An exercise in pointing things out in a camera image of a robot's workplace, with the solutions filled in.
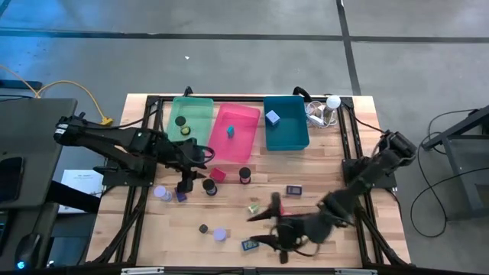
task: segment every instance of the teal bin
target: teal bin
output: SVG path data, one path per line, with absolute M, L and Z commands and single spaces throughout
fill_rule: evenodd
M 268 150 L 302 150 L 309 145 L 306 110 L 302 96 L 267 96 L 264 114 L 274 111 L 280 117 L 272 125 L 265 118 L 265 138 Z
M 170 120 L 167 133 L 170 141 L 185 141 L 196 138 L 198 145 L 207 145 L 214 114 L 214 101 L 212 99 L 176 97 L 171 105 Z M 175 118 L 183 116 L 186 125 L 190 127 L 190 134 L 182 135 L 180 127 L 175 124 Z

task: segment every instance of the white ball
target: white ball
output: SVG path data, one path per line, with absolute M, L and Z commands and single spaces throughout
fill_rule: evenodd
M 339 98 L 337 95 L 330 95 L 328 99 L 326 99 L 326 108 L 329 111 L 332 111 L 340 106 L 342 103 L 342 99 Z

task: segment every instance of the white paper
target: white paper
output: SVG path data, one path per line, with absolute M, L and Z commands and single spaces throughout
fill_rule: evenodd
M 100 198 L 102 195 L 102 180 L 103 176 L 94 170 L 64 170 L 61 183 Z M 58 213 L 72 214 L 84 213 L 84 211 L 61 205 Z

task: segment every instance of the black desk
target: black desk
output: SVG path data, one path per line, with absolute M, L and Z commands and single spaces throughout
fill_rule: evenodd
M 38 233 L 41 236 L 39 260 L 36 267 L 43 266 L 43 259 L 46 257 L 46 253 L 49 252 L 47 249 L 50 245 L 51 232 L 53 231 L 59 206 L 57 203 L 50 202 L 37 208 L 17 211 L 14 221 L 10 224 L 10 234 L 0 257 L 0 271 L 13 270 L 15 268 L 14 254 L 18 242 L 31 232 Z
M 0 103 L 0 160 L 23 157 L 24 175 L 19 198 L 0 203 L 0 209 L 19 209 L 58 202 L 96 212 L 99 199 L 53 183 L 61 145 L 53 139 L 56 123 L 75 112 L 75 99 L 19 99 Z

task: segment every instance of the plastic bin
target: plastic bin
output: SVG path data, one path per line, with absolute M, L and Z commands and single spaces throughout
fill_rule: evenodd
M 198 145 L 207 145 L 212 126 L 214 101 L 212 99 L 176 97 L 171 106 L 170 120 L 166 132 L 170 141 L 185 141 L 196 138 Z M 190 134 L 180 133 L 180 127 L 175 124 L 175 118 L 183 116 Z
M 251 156 L 259 120 L 260 110 L 257 108 L 221 104 L 209 140 L 209 147 L 215 151 L 215 160 L 246 163 Z M 228 136 L 229 126 L 235 129 L 233 137 Z
M 280 117 L 276 125 L 265 119 L 268 150 L 302 150 L 309 145 L 306 110 L 302 96 L 267 96 L 264 114 L 274 110 Z

